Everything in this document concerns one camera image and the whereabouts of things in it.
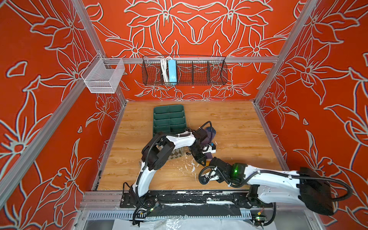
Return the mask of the purple teal yellow sock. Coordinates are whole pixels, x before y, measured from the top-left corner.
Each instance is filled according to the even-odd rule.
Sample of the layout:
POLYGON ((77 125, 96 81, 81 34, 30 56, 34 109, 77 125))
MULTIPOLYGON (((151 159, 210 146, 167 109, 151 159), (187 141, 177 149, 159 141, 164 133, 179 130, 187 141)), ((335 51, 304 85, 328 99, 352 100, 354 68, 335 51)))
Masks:
POLYGON ((205 138, 205 140, 201 143, 203 145, 202 147, 202 152, 205 154, 205 156, 207 157, 207 161, 211 161, 213 159, 213 155, 214 154, 211 154, 211 153, 208 153, 207 152, 207 149, 208 149, 208 144, 210 143, 213 143, 212 140, 213 138, 216 136, 216 131, 214 128, 212 127, 206 127, 205 128, 205 131, 207 133, 207 137, 205 138))

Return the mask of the olive argyle patterned sock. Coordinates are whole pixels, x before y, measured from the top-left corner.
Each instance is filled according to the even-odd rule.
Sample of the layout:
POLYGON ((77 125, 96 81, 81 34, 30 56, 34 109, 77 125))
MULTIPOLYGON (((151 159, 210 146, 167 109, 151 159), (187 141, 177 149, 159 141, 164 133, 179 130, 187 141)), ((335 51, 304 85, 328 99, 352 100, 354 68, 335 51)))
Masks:
POLYGON ((178 159, 184 155, 186 155, 187 147, 178 148, 172 151, 171 155, 169 156, 169 160, 178 159))

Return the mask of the green divided organizer tray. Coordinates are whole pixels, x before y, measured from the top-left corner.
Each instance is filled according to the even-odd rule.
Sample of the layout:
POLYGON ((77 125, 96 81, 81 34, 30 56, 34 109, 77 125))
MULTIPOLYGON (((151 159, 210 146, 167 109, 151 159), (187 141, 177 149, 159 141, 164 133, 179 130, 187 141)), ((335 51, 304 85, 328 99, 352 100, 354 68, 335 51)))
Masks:
POLYGON ((182 104, 156 106, 153 109, 153 136, 184 133, 187 128, 184 106, 182 104))

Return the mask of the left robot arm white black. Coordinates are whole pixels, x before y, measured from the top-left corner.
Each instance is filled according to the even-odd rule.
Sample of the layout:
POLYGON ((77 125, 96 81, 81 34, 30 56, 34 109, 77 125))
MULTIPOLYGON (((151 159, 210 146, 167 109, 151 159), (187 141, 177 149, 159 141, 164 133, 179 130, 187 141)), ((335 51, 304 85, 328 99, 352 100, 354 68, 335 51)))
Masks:
POLYGON ((194 160, 205 166, 208 154, 215 151, 212 143, 216 131, 211 121, 207 121, 198 129, 186 128, 183 133, 164 134, 159 132, 153 136, 150 142, 142 149, 141 168, 136 182, 129 189, 130 195, 140 201, 149 191, 149 185, 159 169, 169 160, 173 151, 181 148, 189 148, 194 160))

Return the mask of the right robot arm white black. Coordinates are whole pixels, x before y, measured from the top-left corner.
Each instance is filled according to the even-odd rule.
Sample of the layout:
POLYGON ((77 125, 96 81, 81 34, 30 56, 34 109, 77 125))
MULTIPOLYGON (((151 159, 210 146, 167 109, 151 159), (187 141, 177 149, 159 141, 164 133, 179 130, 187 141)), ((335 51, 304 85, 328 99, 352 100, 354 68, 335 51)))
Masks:
POLYGON ((275 171, 245 163, 233 165, 213 158, 198 176, 201 184, 225 182, 232 188, 249 186, 248 200, 258 204, 286 203, 304 205, 325 216, 334 214, 334 203, 352 196, 352 188, 345 182, 321 177, 302 167, 298 171, 275 171))

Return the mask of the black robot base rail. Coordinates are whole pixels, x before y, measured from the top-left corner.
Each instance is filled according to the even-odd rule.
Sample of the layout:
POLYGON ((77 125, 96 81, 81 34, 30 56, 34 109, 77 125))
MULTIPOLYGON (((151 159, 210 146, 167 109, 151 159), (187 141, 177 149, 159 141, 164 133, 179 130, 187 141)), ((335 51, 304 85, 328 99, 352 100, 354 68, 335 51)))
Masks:
POLYGON ((264 204, 248 190, 151 190, 141 203, 150 209, 148 217, 270 217, 273 204, 264 204))

